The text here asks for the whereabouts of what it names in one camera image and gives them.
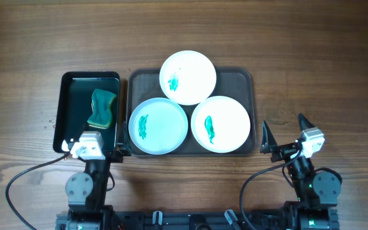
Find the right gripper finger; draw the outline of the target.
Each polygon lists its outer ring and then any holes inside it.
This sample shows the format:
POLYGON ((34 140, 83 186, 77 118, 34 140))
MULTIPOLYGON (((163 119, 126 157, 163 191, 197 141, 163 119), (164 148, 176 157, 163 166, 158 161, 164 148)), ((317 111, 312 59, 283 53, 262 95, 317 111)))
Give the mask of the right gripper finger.
POLYGON ((266 121, 262 122, 262 128, 263 136, 260 145, 260 153, 272 153, 277 149, 276 140, 266 121))
POLYGON ((299 113, 298 115, 298 122, 301 130, 315 127, 302 113, 299 113))

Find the green yellow sponge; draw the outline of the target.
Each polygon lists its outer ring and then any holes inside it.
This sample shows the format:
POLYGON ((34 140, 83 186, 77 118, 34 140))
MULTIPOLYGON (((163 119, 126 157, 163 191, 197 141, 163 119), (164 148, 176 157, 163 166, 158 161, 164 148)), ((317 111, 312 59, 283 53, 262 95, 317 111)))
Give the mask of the green yellow sponge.
POLYGON ((108 129, 113 120, 112 103, 116 94, 102 89, 95 89, 91 97, 92 115, 88 118, 88 125, 95 128, 108 129))

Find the pale blue plate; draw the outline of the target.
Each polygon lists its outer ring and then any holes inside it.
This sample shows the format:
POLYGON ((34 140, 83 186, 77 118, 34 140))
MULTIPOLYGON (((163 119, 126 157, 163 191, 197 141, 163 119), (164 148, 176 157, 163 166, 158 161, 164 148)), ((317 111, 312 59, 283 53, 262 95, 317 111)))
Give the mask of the pale blue plate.
POLYGON ((178 148, 188 133, 188 118, 180 105, 167 98, 151 98, 132 112, 128 131, 132 142, 150 155, 178 148))

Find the white plate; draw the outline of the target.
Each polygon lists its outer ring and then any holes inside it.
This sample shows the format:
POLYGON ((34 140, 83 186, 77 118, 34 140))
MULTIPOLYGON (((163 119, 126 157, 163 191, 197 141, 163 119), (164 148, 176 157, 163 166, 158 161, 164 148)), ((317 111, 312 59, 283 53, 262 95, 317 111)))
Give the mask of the white plate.
POLYGON ((213 96, 194 109, 190 127, 203 148, 214 153, 229 153, 247 140, 251 122, 240 102, 228 96, 213 96))
POLYGON ((217 72, 200 52, 179 51, 169 56, 159 73, 160 87, 167 98, 180 105, 205 101, 215 89, 217 72))

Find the white plate top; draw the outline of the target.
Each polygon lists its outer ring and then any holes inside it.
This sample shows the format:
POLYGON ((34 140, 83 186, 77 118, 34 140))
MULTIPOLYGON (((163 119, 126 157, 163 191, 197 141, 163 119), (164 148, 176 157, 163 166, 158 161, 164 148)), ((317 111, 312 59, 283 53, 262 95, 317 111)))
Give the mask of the white plate top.
POLYGON ((180 105, 205 101, 215 89, 217 72, 200 52, 179 51, 169 56, 159 73, 160 87, 167 98, 180 105))

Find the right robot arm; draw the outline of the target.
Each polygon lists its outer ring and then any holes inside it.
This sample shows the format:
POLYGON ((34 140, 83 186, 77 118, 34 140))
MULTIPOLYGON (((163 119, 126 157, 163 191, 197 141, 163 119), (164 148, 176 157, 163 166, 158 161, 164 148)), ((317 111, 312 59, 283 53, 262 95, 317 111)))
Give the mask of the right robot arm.
POLYGON ((271 161, 283 161, 290 177, 289 183, 298 198, 286 201, 276 217, 268 215, 271 229, 339 229, 337 198, 341 192, 342 177, 326 167, 314 168, 311 157, 325 142, 324 133, 303 114, 298 115, 300 136, 290 144, 278 145, 264 121, 261 153, 270 153, 271 161))

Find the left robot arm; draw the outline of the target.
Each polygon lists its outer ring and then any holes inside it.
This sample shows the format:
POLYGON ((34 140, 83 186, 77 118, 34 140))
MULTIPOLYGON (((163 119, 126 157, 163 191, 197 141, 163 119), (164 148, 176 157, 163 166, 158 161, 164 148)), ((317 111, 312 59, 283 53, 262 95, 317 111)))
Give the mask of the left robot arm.
POLYGON ((116 128, 90 128, 84 124, 66 143, 69 154, 85 163, 83 172, 72 175, 66 182, 68 213, 57 217, 56 229, 124 229, 122 220, 111 205, 105 204, 111 190, 108 181, 112 163, 122 163, 132 153, 127 137, 127 124, 122 123, 121 142, 116 140, 116 128))

